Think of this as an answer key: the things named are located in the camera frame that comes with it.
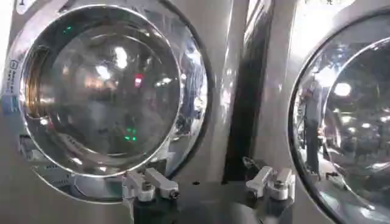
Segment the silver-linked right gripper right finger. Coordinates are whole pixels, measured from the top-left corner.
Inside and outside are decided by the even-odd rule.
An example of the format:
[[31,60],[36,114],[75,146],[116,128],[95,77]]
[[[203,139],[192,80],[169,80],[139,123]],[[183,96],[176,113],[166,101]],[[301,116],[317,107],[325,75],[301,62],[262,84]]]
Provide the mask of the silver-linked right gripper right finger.
[[295,199],[296,175],[290,168],[280,170],[261,165],[247,156],[242,158],[247,169],[246,189],[255,197],[262,198],[269,194],[273,200],[285,201]]

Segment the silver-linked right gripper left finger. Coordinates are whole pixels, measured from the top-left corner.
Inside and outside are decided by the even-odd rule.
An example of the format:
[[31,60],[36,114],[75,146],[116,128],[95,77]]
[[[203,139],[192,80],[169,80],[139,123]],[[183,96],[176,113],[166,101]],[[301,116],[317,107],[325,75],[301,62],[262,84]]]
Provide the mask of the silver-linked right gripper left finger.
[[167,179],[157,169],[150,167],[141,172],[128,171],[122,178],[122,198],[136,198],[140,202],[153,201],[157,193],[161,198],[176,200],[179,195],[179,184]]

